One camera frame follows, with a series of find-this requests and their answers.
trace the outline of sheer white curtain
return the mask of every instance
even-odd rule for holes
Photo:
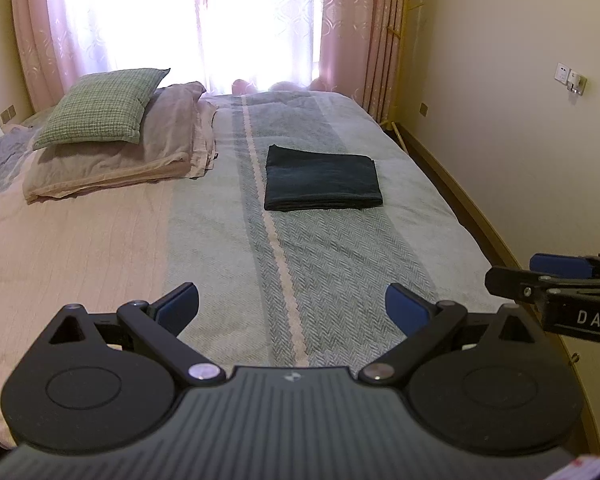
[[[317,76],[323,0],[48,0],[56,57],[77,75],[171,68],[163,84],[200,80],[231,93]]]

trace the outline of curtain pattern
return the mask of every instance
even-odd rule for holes
[[[13,0],[35,111],[83,74],[171,67],[165,84],[200,80],[216,93],[309,88],[387,113],[399,0]]]

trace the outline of pink stripe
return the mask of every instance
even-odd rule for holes
[[[264,179],[262,177],[262,172],[260,171],[256,147],[253,143],[251,118],[245,96],[242,96],[242,111],[244,114],[244,131],[247,137],[251,166],[253,167],[253,176],[256,181],[256,189],[258,190],[258,200],[260,201],[260,204],[263,205]],[[300,321],[300,313],[298,312],[298,302],[294,295],[291,273],[289,273],[289,267],[286,264],[285,251],[283,251],[280,246],[278,234],[276,233],[276,227],[273,223],[271,214],[269,211],[266,211],[264,207],[262,207],[261,213],[265,229],[267,230],[269,244],[271,245],[271,249],[273,249],[273,255],[276,259],[276,264],[278,265],[278,275],[280,277],[280,285],[282,286],[282,295],[285,298],[286,317],[289,322],[289,330],[291,330],[291,343],[293,344],[294,354],[296,356],[296,366],[307,367],[309,366],[309,358],[306,355],[306,343],[304,341],[304,335],[302,334],[302,323]]]

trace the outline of white logo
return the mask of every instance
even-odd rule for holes
[[[298,372],[291,372],[290,374],[284,375],[283,377],[290,383],[295,383],[296,381],[302,379],[302,375],[300,375]]]

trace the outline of beige folded blanket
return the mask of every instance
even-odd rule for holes
[[[25,199],[33,202],[43,196],[62,198],[103,187],[187,174],[202,176],[208,163],[206,147],[213,146],[213,140],[206,137],[215,111],[213,107],[203,117],[198,110],[204,91],[198,82],[157,91],[146,107],[137,145],[76,142],[41,150],[24,181]],[[203,128],[203,119],[209,122],[208,128]]]

